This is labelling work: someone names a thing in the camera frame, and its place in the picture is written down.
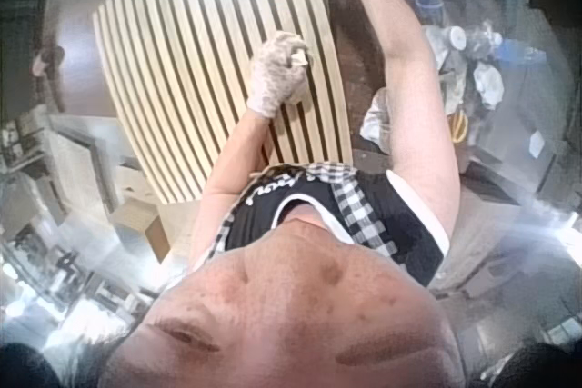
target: person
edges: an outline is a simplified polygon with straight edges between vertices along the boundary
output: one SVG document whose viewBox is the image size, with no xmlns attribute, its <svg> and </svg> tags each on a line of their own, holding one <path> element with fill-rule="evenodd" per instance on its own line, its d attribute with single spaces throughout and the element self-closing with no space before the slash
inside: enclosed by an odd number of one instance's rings
<svg viewBox="0 0 582 388">
<path fill-rule="evenodd" d="M 386 60 L 394 168 L 251 178 L 271 119 L 306 79 L 291 62 L 306 44 L 278 33 L 254 58 L 248 110 L 207 181 L 189 274 L 127 337 L 79 359 L 71 385 L 463 385 L 426 290 L 460 191 L 437 70 L 404 0 L 362 1 Z"/>
</svg>

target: floor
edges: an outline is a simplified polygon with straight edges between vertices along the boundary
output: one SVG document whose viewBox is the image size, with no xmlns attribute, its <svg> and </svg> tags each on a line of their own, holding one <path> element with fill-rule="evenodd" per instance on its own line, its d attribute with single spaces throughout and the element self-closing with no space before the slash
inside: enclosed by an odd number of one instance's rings
<svg viewBox="0 0 582 388">
<path fill-rule="evenodd" d="M 65 116 L 70 116 L 68 121 L 63 121 L 65 124 L 81 123 L 82 119 L 78 116 L 115 117 L 115 109 L 108 98 L 101 74 L 90 19 L 90 14 L 101 1 L 59 0 L 49 8 L 48 37 L 57 41 L 66 52 L 65 62 L 60 69 L 60 81 L 55 88 L 59 107 Z M 575 28 L 580 26 L 580 8 L 572 5 L 574 13 L 570 16 L 563 14 L 564 8 L 554 8 L 550 0 L 536 2 L 545 11 L 548 8 L 552 17 L 555 17 L 552 24 L 564 30 L 558 33 L 558 39 L 571 43 L 567 44 L 567 52 L 571 52 L 567 58 L 573 71 L 576 71 L 575 68 L 579 68 L 576 60 L 580 53 L 580 39 Z M 361 7 L 357 9 L 358 5 L 357 0 L 329 0 L 344 78 L 354 161 L 358 168 L 377 173 L 390 166 L 390 158 L 380 153 L 375 145 L 363 140 L 358 131 L 374 93 L 384 84 L 382 60 L 369 28 L 359 21 L 350 20 L 353 15 L 364 16 Z M 107 146 L 110 150 L 130 150 L 123 133 L 115 132 L 115 129 L 101 130 L 96 135 L 105 139 L 105 142 L 110 142 Z M 195 209 L 195 205 L 188 205 L 169 207 L 161 211 L 168 232 L 176 242 L 175 250 L 168 261 L 171 265 L 165 270 L 153 264 L 148 264 L 146 269 L 142 268 L 141 261 L 138 263 L 121 246 L 114 236 L 114 229 L 106 230 L 107 235 L 111 236 L 107 239 L 106 247 L 101 244 L 103 235 L 100 233 L 103 231 L 91 229 L 81 223 L 79 217 L 70 217 L 65 230 L 71 244 L 83 242 L 88 251 L 87 256 L 94 258 L 96 264 L 108 265 L 112 271 L 123 265 L 131 270 L 133 280 L 153 284 L 163 274 L 178 274 L 184 268 L 187 256 L 185 242 L 189 234 L 178 224 L 182 221 L 180 217 L 191 214 Z M 81 229 L 85 230 L 83 237 L 79 238 Z M 555 290 L 559 285 L 564 287 L 572 277 L 576 277 L 579 269 L 567 256 L 551 257 L 543 250 L 535 251 L 528 257 L 526 264 L 527 267 L 524 267 L 522 273 L 508 280 L 502 291 L 475 300 L 468 299 L 464 293 L 452 293 L 443 298 L 442 304 L 455 326 L 468 374 L 479 374 L 524 343 L 543 340 L 542 332 L 545 329 L 551 327 L 556 320 L 558 323 L 563 321 L 564 307 L 558 303 L 539 308 L 535 305 L 532 307 L 532 302 L 542 299 L 541 296 L 544 296 L 545 302 L 554 302 Z M 564 290 L 564 295 L 572 294 L 576 295 L 575 290 Z M 582 309 L 579 300 L 563 306 L 567 306 L 570 312 Z"/>
</svg>

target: plastic bottle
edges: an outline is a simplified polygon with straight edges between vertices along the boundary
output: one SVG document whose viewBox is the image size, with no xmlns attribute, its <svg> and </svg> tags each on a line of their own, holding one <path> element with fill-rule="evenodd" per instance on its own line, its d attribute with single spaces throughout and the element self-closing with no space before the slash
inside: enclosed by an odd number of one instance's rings
<svg viewBox="0 0 582 388">
<path fill-rule="evenodd" d="M 461 27 L 452 26 L 443 29 L 434 25 L 425 25 L 423 29 L 435 54 L 438 70 L 442 68 L 451 50 L 464 50 L 467 45 L 465 31 Z"/>
<path fill-rule="evenodd" d="M 467 49 L 465 55 L 471 59 L 486 59 L 502 45 L 503 36 L 494 32 L 490 21 L 486 20 L 482 25 L 468 28 Z"/>
<path fill-rule="evenodd" d="M 523 41 L 506 39 L 497 48 L 494 57 L 512 65 L 542 65 L 547 62 L 546 52 L 527 45 Z"/>
</svg>

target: eyebrow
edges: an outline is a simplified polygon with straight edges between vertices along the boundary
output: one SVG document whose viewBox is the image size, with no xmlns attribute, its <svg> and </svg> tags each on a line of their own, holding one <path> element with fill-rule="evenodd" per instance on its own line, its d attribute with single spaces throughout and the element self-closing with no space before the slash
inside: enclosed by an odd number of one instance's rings
<svg viewBox="0 0 582 388">
<path fill-rule="evenodd" d="M 336 362 L 349 367 L 372 365 L 419 353 L 431 346 L 432 344 L 423 344 L 419 347 L 410 337 L 406 338 L 401 333 L 391 333 L 350 345 L 336 355 Z"/>
</svg>

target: wooden board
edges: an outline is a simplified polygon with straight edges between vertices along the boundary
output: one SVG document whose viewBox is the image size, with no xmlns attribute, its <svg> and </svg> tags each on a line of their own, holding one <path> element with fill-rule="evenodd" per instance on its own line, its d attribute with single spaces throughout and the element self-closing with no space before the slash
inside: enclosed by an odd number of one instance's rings
<svg viewBox="0 0 582 388">
<path fill-rule="evenodd" d="M 119 119 L 163 204 L 200 197 L 246 110 L 253 53 L 285 30 L 313 62 L 301 103 L 264 147 L 270 164 L 351 164 L 346 102 L 323 0 L 106 0 L 94 14 Z"/>
</svg>

